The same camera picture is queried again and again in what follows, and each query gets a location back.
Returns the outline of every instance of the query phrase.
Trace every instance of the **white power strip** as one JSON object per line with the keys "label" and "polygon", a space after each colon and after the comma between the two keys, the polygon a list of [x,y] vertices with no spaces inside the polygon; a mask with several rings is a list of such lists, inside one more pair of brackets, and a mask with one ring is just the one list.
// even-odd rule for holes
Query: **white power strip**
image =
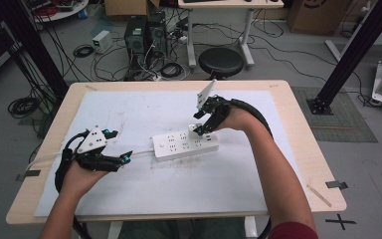
{"label": "white power strip", "polygon": [[157,161],[216,151],[219,148],[219,141],[213,132],[199,136],[192,131],[195,127],[190,125],[188,130],[154,136],[153,145]]}

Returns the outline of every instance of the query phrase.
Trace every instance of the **forearm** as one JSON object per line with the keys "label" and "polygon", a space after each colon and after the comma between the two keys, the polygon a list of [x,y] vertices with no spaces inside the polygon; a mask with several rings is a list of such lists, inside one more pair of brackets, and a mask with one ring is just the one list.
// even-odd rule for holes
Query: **forearm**
{"label": "forearm", "polygon": [[315,230],[299,180],[266,128],[251,119],[245,133],[253,150],[273,226],[296,221]]}
{"label": "forearm", "polygon": [[55,201],[40,238],[71,238],[79,201],[80,197],[62,192]]}

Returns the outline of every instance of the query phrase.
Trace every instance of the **black stool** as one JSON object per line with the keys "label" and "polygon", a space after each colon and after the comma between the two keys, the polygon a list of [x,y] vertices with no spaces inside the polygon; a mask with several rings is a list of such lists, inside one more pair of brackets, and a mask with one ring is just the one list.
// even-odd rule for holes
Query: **black stool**
{"label": "black stool", "polygon": [[240,73],[244,60],[239,53],[229,48],[211,48],[200,55],[198,64],[210,74],[210,80],[224,80]]}

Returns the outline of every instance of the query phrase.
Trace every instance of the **gray floor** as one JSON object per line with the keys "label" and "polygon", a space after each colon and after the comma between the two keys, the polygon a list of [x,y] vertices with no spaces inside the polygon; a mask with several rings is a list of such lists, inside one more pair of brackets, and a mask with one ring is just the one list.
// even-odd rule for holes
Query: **gray floor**
{"label": "gray floor", "polygon": [[[332,55],[324,45],[324,40],[332,39],[342,48],[346,40],[338,35],[333,37],[308,36],[291,34],[285,22],[279,22],[285,30],[283,36],[271,38],[257,29],[252,29],[252,34],[263,37],[282,50],[308,51],[321,58],[334,62]],[[86,20],[75,17],[55,23],[55,29],[71,56],[73,49],[80,44],[90,44],[91,38],[100,30],[109,30],[123,35],[125,23],[110,22],[103,17],[90,16]],[[242,26],[233,26],[241,30]],[[279,30],[267,23],[269,32]],[[219,31],[196,28],[197,41],[212,44],[227,44],[231,40]],[[58,67],[61,63],[55,46],[50,41],[49,35],[42,32],[45,45],[53,56]],[[261,39],[255,39],[252,47],[265,47],[278,59],[286,59],[305,74],[328,78],[334,66],[324,63],[316,57],[301,53],[284,53],[274,50]],[[198,55],[207,47],[197,46]],[[256,66],[245,70],[230,78],[231,80],[271,80],[282,79],[291,86],[321,87],[323,81],[317,78],[299,74],[288,63],[277,62],[272,59],[267,50],[251,50]],[[185,47],[177,50],[178,62],[186,64]],[[76,65],[89,78],[91,77],[92,57],[77,59]],[[125,50],[118,50],[102,59],[99,67],[115,72],[127,65]],[[372,91],[376,64],[382,61],[382,46],[374,46],[357,67],[356,72],[361,78],[362,91],[369,95]],[[206,79],[207,74],[200,69],[187,76],[186,80]],[[77,81],[72,73],[65,77],[67,81]],[[345,84],[345,89],[354,91],[359,88],[358,80],[352,75]],[[30,125],[19,125],[18,119],[13,119],[7,113],[8,105],[19,98],[26,97],[30,92],[27,81],[12,61],[0,69],[0,238],[35,238],[41,231],[41,225],[12,226],[5,222],[6,214],[15,198],[21,182],[15,180],[17,174],[22,173],[28,164],[31,152],[41,142]],[[315,221],[320,238],[381,238],[382,239],[382,109],[363,107],[357,100],[356,94],[350,94],[355,106],[363,115],[370,126],[378,143],[349,143],[326,142],[318,144],[335,176],[339,181],[347,183],[349,188],[343,190],[347,202],[347,209],[339,212],[342,220],[354,221],[356,224],[344,224],[345,230],[339,223],[325,222],[326,219],[337,219],[337,213],[315,214]],[[259,229],[263,228],[265,218],[258,218]],[[95,238],[104,238],[107,235],[108,223],[91,223],[91,233]]]}

